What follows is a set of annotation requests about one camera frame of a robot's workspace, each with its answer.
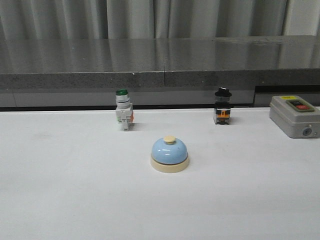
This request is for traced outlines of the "black rotary selector switch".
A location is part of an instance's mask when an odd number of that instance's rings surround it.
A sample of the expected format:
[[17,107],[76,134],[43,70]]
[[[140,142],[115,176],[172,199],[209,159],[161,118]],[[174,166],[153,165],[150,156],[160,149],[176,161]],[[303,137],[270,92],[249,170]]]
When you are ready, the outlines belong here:
[[216,125],[225,125],[230,122],[231,107],[230,98],[232,93],[228,88],[219,87],[215,95],[215,107],[214,107],[214,123]]

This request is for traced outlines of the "grey stone counter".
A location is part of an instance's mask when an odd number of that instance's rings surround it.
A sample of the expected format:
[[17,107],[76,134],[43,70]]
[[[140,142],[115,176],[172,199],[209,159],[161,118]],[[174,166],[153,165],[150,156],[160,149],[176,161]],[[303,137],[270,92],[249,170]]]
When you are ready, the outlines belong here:
[[320,103],[320,39],[253,36],[3,40],[2,110],[114,109],[127,89],[136,109],[212,108],[228,88],[234,107],[272,96]]

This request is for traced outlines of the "grey on off switch box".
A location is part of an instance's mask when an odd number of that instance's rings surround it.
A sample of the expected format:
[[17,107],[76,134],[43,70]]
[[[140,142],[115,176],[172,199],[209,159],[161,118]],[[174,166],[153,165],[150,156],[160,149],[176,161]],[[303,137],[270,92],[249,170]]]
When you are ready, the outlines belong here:
[[320,110],[297,95],[273,96],[269,117],[290,138],[320,137]]

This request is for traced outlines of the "grey curtain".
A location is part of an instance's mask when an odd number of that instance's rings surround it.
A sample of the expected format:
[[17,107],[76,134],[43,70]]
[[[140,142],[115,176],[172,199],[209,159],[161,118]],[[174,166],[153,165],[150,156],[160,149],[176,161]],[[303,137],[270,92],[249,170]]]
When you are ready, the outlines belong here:
[[3,0],[2,40],[317,36],[317,0]]

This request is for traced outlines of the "blue desk bell cream base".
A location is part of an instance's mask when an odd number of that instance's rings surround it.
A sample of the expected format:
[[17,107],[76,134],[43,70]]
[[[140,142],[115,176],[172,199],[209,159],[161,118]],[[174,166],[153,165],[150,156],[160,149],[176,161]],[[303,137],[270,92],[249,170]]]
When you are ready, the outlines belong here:
[[172,135],[160,138],[151,148],[150,164],[162,173],[181,172],[190,164],[187,146]]

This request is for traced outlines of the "green push button switch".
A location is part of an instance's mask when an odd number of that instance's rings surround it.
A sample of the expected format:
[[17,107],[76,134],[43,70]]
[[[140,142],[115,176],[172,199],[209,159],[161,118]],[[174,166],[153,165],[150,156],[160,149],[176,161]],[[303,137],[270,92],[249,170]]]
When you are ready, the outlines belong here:
[[119,89],[116,92],[116,119],[124,131],[128,131],[134,120],[133,104],[127,89]]

